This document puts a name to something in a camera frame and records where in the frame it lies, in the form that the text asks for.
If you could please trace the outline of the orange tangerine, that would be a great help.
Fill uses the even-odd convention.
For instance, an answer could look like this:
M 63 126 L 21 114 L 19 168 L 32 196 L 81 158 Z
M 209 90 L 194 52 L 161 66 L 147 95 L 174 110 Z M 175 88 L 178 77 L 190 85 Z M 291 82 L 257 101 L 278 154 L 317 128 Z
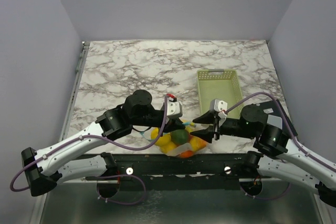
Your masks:
M 189 157 L 192 157 L 194 155 L 194 152 L 193 151 L 185 151 L 185 152 L 182 152 L 179 157 L 180 158 L 189 158 Z

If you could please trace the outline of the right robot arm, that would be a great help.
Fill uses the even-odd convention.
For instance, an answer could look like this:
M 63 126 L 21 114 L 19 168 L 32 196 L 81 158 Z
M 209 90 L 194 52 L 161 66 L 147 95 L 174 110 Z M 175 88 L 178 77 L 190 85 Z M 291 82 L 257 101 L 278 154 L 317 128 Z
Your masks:
M 301 185 L 335 206 L 335 163 L 306 148 L 292 137 L 292 125 L 280 103 L 262 102 L 242 108 L 238 119 L 227 118 L 224 101 L 194 119 L 208 128 L 193 132 L 208 143 L 221 135 L 250 138 L 256 151 L 249 151 L 241 171 L 246 177 L 268 176 Z

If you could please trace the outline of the green avocado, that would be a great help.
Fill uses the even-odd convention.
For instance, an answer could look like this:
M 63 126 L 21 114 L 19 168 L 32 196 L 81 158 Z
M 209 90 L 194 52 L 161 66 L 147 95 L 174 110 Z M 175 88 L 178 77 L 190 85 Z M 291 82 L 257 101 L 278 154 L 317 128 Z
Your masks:
M 187 130 L 176 130 L 171 132 L 171 140 L 176 145 L 183 145 L 189 141 L 189 133 Z

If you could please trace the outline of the pale green plastic basket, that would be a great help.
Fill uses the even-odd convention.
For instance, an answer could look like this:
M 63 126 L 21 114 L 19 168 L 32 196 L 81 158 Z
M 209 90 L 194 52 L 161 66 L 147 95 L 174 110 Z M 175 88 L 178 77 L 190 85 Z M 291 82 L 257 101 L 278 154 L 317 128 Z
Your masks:
M 214 99 L 225 101 L 228 108 L 243 99 L 238 75 L 233 69 L 198 70 L 197 89 L 201 114 L 208 111 Z

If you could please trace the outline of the yellow lemon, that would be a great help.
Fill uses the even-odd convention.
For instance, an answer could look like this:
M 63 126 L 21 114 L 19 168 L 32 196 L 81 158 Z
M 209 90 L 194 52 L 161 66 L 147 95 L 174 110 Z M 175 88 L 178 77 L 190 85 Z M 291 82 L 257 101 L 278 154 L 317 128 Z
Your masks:
M 165 145 L 168 145 L 171 142 L 171 135 L 170 134 L 165 134 L 163 136 L 161 136 L 154 145 L 158 146 L 158 147 L 162 147 Z
M 177 148 L 177 145 L 173 142 L 169 142 L 166 145 L 160 146 L 160 151 L 164 154 L 167 154 L 168 152 L 174 150 Z

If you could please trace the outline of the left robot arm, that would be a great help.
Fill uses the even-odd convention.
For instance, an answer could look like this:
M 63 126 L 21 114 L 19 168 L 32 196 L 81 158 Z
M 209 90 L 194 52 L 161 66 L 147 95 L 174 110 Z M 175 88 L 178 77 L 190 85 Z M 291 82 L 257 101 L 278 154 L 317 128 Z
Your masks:
M 123 104 L 109 109 L 77 134 L 50 147 L 35 150 L 31 147 L 21 152 L 27 189 L 33 197 L 53 190 L 58 184 L 80 177 L 112 178 L 117 169 L 110 154 L 100 154 L 80 159 L 84 153 L 129 135 L 134 126 L 157 127 L 159 136 L 185 128 L 180 120 L 182 105 L 176 97 L 166 94 L 162 108 L 152 105 L 148 91 L 136 90 Z

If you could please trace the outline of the yellow banana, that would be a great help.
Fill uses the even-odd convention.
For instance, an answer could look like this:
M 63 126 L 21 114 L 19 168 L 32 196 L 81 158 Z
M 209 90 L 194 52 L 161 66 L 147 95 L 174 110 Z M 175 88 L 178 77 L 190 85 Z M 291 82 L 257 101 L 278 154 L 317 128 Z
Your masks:
M 154 128 L 150 134 L 151 140 L 155 140 L 158 134 L 159 134 L 159 128 Z

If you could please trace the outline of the clear zip top bag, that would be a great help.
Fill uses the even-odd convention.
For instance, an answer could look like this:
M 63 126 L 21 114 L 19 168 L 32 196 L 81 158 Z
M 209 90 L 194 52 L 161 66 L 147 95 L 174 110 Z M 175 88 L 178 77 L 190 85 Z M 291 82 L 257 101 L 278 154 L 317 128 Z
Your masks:
M 163 133 L 154 144 L 166 156 L 189 158 L 208 145 L 201 138 L 191 135 L 192 132 L 202 129 L 200 125 L 186 120 L 182 122 L 185 129 Z

